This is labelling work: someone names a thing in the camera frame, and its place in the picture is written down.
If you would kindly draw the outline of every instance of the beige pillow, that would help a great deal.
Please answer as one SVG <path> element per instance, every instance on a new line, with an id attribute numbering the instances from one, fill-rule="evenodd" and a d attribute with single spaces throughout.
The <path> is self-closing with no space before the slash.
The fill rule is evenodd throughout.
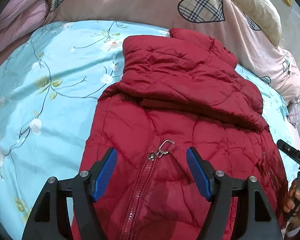
<path id="1" fill-rule="evenodd" d="M 274 46 L 279 46 L 282 36 L 280 15 L 270 0 L 232 0 L 268 36 Z"/>

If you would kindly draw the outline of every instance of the red puffer jacket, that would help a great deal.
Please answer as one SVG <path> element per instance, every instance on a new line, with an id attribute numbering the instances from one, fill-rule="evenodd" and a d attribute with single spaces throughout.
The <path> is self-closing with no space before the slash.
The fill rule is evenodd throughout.
<path id="1" fill-rule="evenodd" d="M 258 178 L 283 221 L 287 180 L 258 88 L 234 68 L 235 56 L 214 38 L 170 30 L 171 38 L 131 36 L 123 43 L 122 80 L 98 100 L 80 170 L 109 147 L 118 162 L 95 204 L 108 240 L 195 240 L 210 203 L 199 194 L 186 162 L 194 146 L 216 170 Z M 170 153 L 149 158 L 166 139 Z M 231 204 L 224 240 L 234 226 Z M 75 239 L 80 239 L 73 223 Z"/>

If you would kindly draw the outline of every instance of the metal screw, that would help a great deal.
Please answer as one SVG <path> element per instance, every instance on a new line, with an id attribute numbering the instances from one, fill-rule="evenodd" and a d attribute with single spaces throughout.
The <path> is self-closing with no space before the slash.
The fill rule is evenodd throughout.
<path id="1" fill-rule="evenodd" d="M 216 171 L 216 175 L 218 177 L 223 177 L 225 175 L 225 173 L 223 171 Z"/>
<path id="2" fill-rule="evenodd" d="M 89 175 L 89 172 L 88 171 L 81 171 L 80 172 L 80 176 L 81 177 L 87 177 Z"/>
<path id="3" fill-rule="evenodd" d="M 56 178 L 55 177 L 50 177 L 49 179 L 48 179 L 48 182 L 49 183 L 54 183 L 56 181 Z"/>
<path id="4" fill-rule="evenodd" d="M 251 182 L 257 182 L 257 178 L 256 178 L 255 176 L 250 176 L 250 177 L 249 177 L 249 180 L 250 180 Z"/>

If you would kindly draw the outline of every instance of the zipper slider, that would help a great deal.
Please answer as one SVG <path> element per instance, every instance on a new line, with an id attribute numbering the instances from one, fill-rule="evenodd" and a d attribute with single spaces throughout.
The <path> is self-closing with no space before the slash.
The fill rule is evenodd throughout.
<path id="1" fill-rule="evenodd" d="M 163 145 L 166 143 L 166 142 L 169 142 L 171 144 L 174 144 L 174 141 L 172 140 L 164 140 L 163 143 L 158 147 L 158 152 L 150 152 L 150 155 L 149 155 L 149 158 L 148 160 L 151 160 L 151 161 L 154 161 L 154 157 L 157 156 L 158 158 L 161 158 L 163 155 L 166 155 L 169 153 L 169 151 L 163 151 L 161 148 L 163 147 Z"/>

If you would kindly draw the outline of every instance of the blue gripper pad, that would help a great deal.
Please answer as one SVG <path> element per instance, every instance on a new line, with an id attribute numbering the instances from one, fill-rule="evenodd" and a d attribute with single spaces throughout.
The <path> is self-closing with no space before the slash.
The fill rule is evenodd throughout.
<path id="1" fill-rule="evenodd" d="M 92 194 L 94 202 L 98 201 L 99 198 L 106 192 L 106 188 L 109 184 L 114 168 L 117 165 L 117 161 L 118 153 L 115 149 L 113 149 L 96 179 L 95 191 Z"/>
<path id="2" fill-rule="evenodd" d="M 207 201 L 211 201 L 212 196 L 209 190 L 210 182 L 190 148 L 187 150 L 186 158 L 189 169 L 194 178 L 194 182 L 197 185 L 200 194 L 205 197 Z"/>

